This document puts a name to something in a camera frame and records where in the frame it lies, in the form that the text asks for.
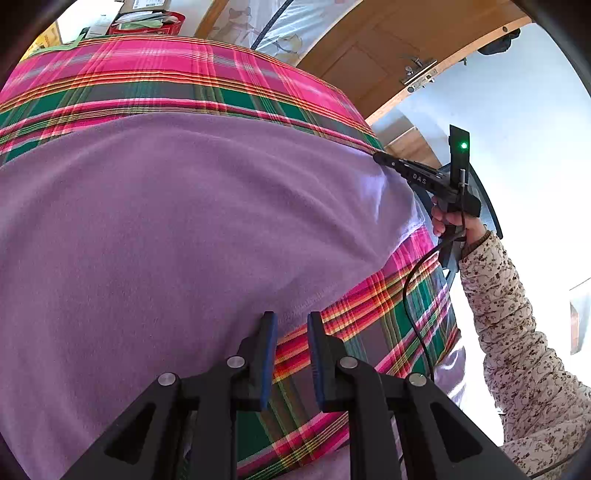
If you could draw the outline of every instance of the metal screw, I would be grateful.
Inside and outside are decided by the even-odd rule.
[[[422,374],[410,374],[408,376],[408,381],[415,387],[424,387],[427,385],[427,378]]]
[[[163,387],[168,387],[177,381],[177,376],[171,373],[165,373],[158,377],[158,383]]]
[[[352,356],[344,356],[339,363],[343,368],[355,368],[358,365],[357,359]]]
[[[230,368],[240,368],[244,367],[246,360],[244,360],[240,355],[234,355],[231,356],[226,363]]]

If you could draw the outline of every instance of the purple fleece blanket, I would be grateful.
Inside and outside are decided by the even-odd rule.
[[[423,222],[393,171],[281,125],[134,115],[0,168],[0,433],[56,480],[163,371],[279,334]]]

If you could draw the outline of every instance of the red box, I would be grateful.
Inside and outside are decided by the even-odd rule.
[[[168,15],[178,18],[178,22],[163,24],[160,28],[137,28],[136,30],[119,30],[117,25],[111,25],[107,34],[109,35],[133,35],[138,33],[156,33],[160,35],[178,35],[185,21],[185,16],[176,12],[166,12]]]

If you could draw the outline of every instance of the floral sleeve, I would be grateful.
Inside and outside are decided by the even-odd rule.
[[[591,429],[591,389],[564,371],[536,331],[519,275],[498,237],[488,234],[460,263],[474,312],[484,376],[502,411],[503,450],[526,473],[574,452]],[[541,478],[556,478],[560,469]]]

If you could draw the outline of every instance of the hand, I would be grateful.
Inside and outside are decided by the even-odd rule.
[[[431,215],[433,218],[431,219],[431,222],[433,224],[433,234],[435,236],[442,236],[443,232],[445,232],[446,225],[444,223],[444,217],[445,220],[452,225],[462,225],[462,214],[460,212],[443,213],[437,206],[437,198],[433,197],[431,200],[433,201],[433,208],[431,209]],[[479,218],[469,215],[464,215],[464,217],[466,220],[466,244],[475,244],[486,235],[486,227],[482,224]]]

